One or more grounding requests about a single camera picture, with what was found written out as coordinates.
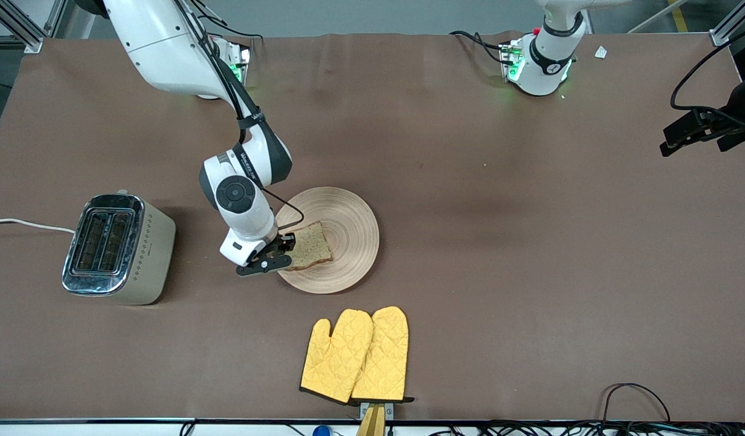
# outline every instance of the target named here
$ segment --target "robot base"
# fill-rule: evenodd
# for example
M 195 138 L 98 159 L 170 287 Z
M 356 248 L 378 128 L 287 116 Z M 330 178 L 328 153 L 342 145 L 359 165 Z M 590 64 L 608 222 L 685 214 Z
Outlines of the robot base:
M 511 41 L 509 46 L 500 48 L 501 58 L 513 63 L 512 65 L 502 64 L 502 76 L 505 77 L 505 82 L 516 84 L 521 91 L 531 96 L 547 96 L 566 80 L 572 61 L 564 67 L 558 66 L 555 74 L 545 74 L 542 67 L 531 59 L 530 46 L 534 39 L 535 35 L 530 33 L 523 38 Z

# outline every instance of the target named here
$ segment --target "oven mitt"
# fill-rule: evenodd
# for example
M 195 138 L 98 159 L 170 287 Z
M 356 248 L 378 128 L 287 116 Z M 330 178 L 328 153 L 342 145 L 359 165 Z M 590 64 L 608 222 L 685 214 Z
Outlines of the oven mitt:
M 385 307 L 372 315 L 372 343 L 351 397 L 358 402 L 406 403 L 408 319 L 399 307 Z
M 346 309 L 334 331 L 329 320 L 318 320 L 311 332 L 300 390 L 348 403 L 373 339 L 373 320 L 367 312 Z

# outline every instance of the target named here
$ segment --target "yellow floor line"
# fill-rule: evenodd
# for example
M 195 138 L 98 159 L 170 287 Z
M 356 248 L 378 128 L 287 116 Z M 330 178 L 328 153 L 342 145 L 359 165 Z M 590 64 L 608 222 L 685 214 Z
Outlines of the yellow floor line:
M 669 5 L 674 2 L 675 0 L 669 0 Z M 677 26 L 677 32 L 687 32 L 687 25 L 685 24 L 685 17 L 682 15 L 682 9 L 674 9 L 674 11 L 671 11 L 671 15 L 674 17 L 674 24 Z

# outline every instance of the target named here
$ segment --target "blue object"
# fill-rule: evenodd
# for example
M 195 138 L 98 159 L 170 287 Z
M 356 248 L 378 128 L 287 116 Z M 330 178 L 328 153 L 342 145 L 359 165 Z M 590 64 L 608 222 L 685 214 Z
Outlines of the blue object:
M 314 428 L 314 436 L 332 436 L 332 430 L 326 425 L 320 425 Z

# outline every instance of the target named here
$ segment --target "black clamp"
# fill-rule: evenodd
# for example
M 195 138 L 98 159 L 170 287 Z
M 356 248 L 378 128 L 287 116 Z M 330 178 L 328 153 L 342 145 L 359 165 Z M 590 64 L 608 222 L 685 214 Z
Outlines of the black clamp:
M 730 110 L 723 107 L 720 111 Z M 686 145 L 717 139 L 721 152 L 745 142 L 745 128 L 710 108 L 693 108 L 663 129 L 666 141 L 660 145 L 661 155 L 669 157 Z
M 279 234 L 275 240 L 265 245 L 262 251 L 252 251 L 246 260 L 246 266 L 235 268 L 241 277 L 265 274 L 278 271 L 292 265 L 292 257 L 287 252 L 294 249 L 297 240 L 293 233 Z
M 265 114 L 262 113 L 262 110 L 259 110 L 259 107 L 257 107 L 257 111 L 244 119 L 239 119 L 237 121 L 237 126 L 239 126 L 241 130 L 246 130 L 260 124 L 260 122 L 265 122 Z

